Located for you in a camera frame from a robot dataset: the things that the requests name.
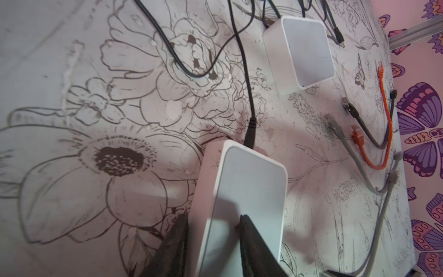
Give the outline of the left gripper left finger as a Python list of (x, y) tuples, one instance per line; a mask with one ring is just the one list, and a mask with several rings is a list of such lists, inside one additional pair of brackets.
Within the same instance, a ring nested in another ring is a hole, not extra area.
[(179, 215), (158, 251), (140, 276), (184, 277), (188, 231), (188, 214)]

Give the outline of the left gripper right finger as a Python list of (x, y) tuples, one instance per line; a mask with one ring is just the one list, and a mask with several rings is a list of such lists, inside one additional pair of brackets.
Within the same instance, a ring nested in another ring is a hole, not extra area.
[(244, 277), (286, 277), (262, 236), (247, 215), (235, 226), (239, 234), (242, 273)]

